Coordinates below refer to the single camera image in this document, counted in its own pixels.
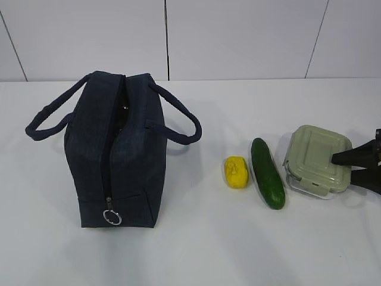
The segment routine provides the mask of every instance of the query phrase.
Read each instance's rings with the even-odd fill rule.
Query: white wall
[[[304,78],[327,0],[167,0],[171,79]]]
[[[167,79],[164,0],[0,0],[0,10],[28,80]],[[379,15],[381,0],[167,0],[170,79],[381,77]],[[5,80],[24,76],[0,22]]]
[[[330,0],[307,77],[381,77],[381,1]]]
[[[94,70],[167,79],[163,1],[1,0],[28,80]]]
[[[8,81],[25,81],[25,77],[0,16],[0,82]]]

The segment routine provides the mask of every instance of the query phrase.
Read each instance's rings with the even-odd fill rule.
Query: metal ring
[[[114,215],[116,215],[116,216],[118,217],[119,221],[118,221],[118,222],[112,222],[111,220],[109,220],[109,219],[106,217],[107,212],[110,212],[110,213],[113,213]],[[118,213],[115,212],[114,210],[104,210],[104,211],[103,211],[103,217],[104,217],[104,219],[105,219],[109,224],[111,224],[111,225],[119,225],[119,224],[121,224],[121,216],[120,216],[120,214],[118,214]]]

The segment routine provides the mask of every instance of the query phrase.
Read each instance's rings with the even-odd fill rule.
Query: zipper pull ring
[[[111,197],[106,198],[107,209],[103,211],[103,218],[111,225],[120,225],[121,224],[121,216],[117,212],[114,211],[113,204],[111,203],[113,199]],[[113,222],[109,218],[107,218],[107,213],[112,213],[118,218],[118,222]]]

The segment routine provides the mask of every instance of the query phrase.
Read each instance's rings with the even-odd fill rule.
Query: yellow object
[[[225,162],[225,177],[230,187],[243,189],[249,181],[249,172],[243,157],[229,157]]]

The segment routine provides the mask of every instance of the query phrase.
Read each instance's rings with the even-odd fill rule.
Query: green lid
[[[285,165],[303,189],[324,197],[350,185],[351,167],[332,164],[331,159],[351,148],[351,141],[341,134],[303,125],[293,134]]]

